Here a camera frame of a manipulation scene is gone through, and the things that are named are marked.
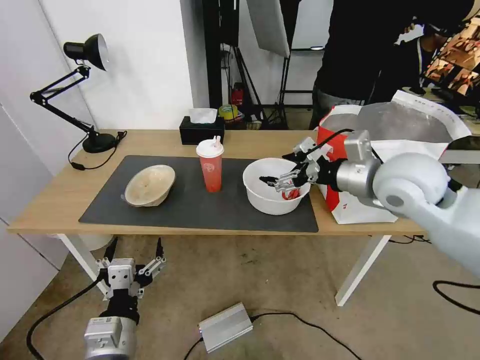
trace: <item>white bowl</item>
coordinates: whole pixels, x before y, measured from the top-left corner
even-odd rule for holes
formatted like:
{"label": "white bowl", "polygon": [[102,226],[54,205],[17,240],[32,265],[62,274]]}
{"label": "white bowl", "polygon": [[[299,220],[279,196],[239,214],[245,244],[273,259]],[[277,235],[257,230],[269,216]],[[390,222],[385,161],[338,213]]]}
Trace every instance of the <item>white bowl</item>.
{"label": "white bowl", "polygon": [[243,171],[243,184],[246,187],[248,201],[257,210],[270,215],[288,214],[295,210],[302,198],[310,191],[310,184],[306,183],[300,188],[300,196],[285,200],[281,192],[274,187],[260,181],[261,176],[278,178],[280,175],[290,172],[295,163],[282,158],[267,157],[252,162]]}
{"label": "white bowl", "polygon": [[160,205],[169,195],[175,181],[175,170],[167,165],[144,168],[128,182],[124,200],[134,207]]}

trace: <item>cup lid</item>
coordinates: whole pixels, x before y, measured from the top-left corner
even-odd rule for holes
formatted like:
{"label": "cup lid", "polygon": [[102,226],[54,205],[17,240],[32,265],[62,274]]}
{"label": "cup lid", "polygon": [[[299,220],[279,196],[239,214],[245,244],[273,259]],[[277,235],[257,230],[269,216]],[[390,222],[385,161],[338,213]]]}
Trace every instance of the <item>cup lid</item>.
{"label": "cup lid", "polygon": [[196,147],[196,154],[202,158],[216,158],[224,153],[224,146],[220,143],[220,136],[218,141],[216,137],[201,141]]}

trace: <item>beige bowl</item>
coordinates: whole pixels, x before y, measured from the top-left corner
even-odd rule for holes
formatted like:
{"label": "beige bowl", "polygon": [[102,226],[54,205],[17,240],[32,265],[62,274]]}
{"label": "beige bowl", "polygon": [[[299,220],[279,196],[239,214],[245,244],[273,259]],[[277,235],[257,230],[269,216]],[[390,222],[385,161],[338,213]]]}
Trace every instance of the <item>beige bowl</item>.
{"label": "beige bowl", "polygon": [[175,181],[175,170],[167,165],[144,168],[128,182],[124,200],[134,207],[160,205],[169,195]]}

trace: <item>black table mat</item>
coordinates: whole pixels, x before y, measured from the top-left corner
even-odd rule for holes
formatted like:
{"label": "black table mat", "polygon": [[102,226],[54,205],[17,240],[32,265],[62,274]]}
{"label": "black table mat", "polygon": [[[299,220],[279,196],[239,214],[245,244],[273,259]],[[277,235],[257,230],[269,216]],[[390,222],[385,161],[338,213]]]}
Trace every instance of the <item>black table mat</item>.
{"label": "black table mat", "polygon": [[[209,193],[198,158],[126,156],[79,221],[167,228],[316,233],[317,221],[309,195],[294,211],[285,215],[267,215],[250,204],[242,174],[253,161],[224,158],[222,189]],[[175,170],[175,183],[167,199],[154,207],[133,207],[123,201],[121,195],[130,179],[140,170],[158,164]]]}

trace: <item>table leg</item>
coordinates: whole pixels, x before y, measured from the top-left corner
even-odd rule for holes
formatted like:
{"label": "table leg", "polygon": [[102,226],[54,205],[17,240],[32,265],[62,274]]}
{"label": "table leg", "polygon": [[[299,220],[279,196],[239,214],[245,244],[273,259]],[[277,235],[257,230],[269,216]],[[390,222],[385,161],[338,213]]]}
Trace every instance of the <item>table leg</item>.
{"label": "table leg", "polygon": [[370,269],[375,259],[380,255],[392,235],[372,236],[365,249],[335,295],[338,306],[343,306],[354,292],[355,288]]}
{"label": "table leg", "polygon": [[[65,244],[73,257],[78,261],[83,270],[86,271],[90,279],[95,280],[99,275],[99,270],[95,258],[87,249],[85,243],[78,235],[56,234],[56,236]],[[103,281],[96,285],[102,294],[106,294],[109,288]]]}

